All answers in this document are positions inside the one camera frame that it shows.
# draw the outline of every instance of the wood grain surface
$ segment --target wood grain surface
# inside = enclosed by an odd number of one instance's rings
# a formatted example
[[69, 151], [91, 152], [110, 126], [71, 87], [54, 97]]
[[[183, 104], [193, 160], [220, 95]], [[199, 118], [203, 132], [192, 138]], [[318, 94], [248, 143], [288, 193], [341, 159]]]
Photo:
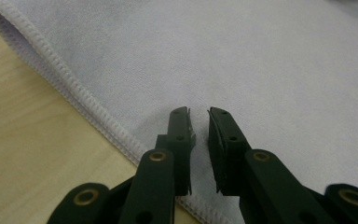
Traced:
[[[0, 224], [46, 223], [77, 185], [112, 188], [135, 171], [0, 37]], [[179, 206], [175, 222], [198, 223]]]

